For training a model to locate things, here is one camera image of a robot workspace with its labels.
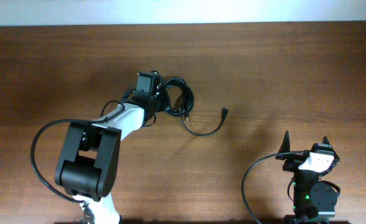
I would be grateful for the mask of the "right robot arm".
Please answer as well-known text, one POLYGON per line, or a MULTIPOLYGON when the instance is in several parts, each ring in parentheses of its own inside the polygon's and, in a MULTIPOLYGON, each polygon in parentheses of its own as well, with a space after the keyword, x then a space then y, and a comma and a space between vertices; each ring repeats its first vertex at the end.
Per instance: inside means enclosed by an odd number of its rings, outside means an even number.
POLYGON ((313 144, 310 150, 301 153, 290 150, 290 135, 287 131, 276 159, 283 161, 282 170, 293 174, 287 190, 293 188, 289 198, 293 201, 292 215, 284 222, 329 223, 336 215, 335 206, 341 189, 332 182, 322 180, 340 161, 327 137, 313 144))

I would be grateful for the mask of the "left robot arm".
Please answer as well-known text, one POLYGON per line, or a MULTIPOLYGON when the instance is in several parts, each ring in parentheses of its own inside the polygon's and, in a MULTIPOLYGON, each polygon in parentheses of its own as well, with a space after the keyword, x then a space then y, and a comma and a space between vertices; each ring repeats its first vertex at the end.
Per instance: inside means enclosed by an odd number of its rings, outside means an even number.
POLYGON ((156 72, 139 72, 132 99, 113 111, 84 123, 72 121, 55 170, 55 183, 78 201, 85 223, 120 223, 111 197, 121 141, 154 118, 164 84, 156 72))

